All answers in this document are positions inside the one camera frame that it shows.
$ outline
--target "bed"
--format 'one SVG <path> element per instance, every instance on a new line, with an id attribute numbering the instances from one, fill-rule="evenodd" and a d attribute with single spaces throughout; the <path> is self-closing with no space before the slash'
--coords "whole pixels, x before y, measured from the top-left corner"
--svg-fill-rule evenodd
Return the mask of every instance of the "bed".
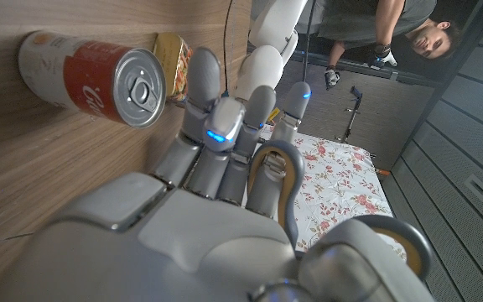
<path id="1" fill-rule="evenodd" d="M 273 128 L 266 125 L 262 138 Z M 295 200 L 298 251 L 306 252 L 336 224 L 365 214 L 392 216 L 370 154 L 348 144 L 297 133 L 294 145 L 304 157 L 304 182 Z M 380 235 L 397 255 L 406 258 L 394 239 Z"/>

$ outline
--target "wood grain surface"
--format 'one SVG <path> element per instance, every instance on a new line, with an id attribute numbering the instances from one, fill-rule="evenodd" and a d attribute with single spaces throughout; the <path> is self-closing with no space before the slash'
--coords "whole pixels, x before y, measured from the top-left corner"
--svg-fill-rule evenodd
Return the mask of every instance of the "wood grain surface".
<path id="1" fill-rule="evenodd" d="M 209 47 L 223 64 L 227 7 L 222 0 L 0 0 L 0 275 L 28 234 L 69 200 L 127 172 L 149 171 L 183 116 L 167 105 L 152 127 L 137 130 L 42 102 L 18 73 L 25 35 L 48 29 L 150 49 L 156 33 L 172 31 L 191 47 Z M 230 88 L 246 54 L 250 10 L 250 0 L 238 0 L 231 12 Z"/>

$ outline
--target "blue led light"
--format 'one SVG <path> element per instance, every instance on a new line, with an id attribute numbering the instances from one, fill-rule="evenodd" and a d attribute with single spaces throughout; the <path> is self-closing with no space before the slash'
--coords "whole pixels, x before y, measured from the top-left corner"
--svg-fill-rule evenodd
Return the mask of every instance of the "blue led light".
<path id="1" fill-rule="evenodd" d="M 219 143 L 225 142 L 225 138 L 223 138 L 219 134 L 213 133 L 211 130 L 206 131 L 206 134 L 208 134 L 209 137 L 213 138 L 214 140 L 218 141 Z"/>

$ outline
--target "man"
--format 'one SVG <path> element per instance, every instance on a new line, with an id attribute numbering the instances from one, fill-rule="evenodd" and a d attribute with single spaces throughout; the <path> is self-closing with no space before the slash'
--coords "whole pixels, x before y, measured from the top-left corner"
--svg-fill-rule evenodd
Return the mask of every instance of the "man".
<path id="1" fill-rule="evenodd" d="M 325 84 L 327 90 L 340 79 L 335 71 L 346 49 L 376 44 L 372 65 L 396 65 L 391 52 L 392 37 L 399 34 L 411 41 L 413 50 L 428 59 L 454 52 L 460 30 L 450 21 L 429 18 L 436 0 L 332 0 L 327 2 L 319 37 L 335 41 L 330 51 Z"/>

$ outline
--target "food package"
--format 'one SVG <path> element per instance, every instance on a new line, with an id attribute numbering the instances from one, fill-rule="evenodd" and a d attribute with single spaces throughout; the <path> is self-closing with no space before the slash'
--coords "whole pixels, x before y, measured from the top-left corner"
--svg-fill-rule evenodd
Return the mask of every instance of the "food package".
<path id="1" fill-rule="evenodd" d="M 153 53 L 164 69 L 167 100 L 184 106 L 188 95 L 188 64 L 193 50 L 175 33 L 161 33 L 156 38 Z"/>

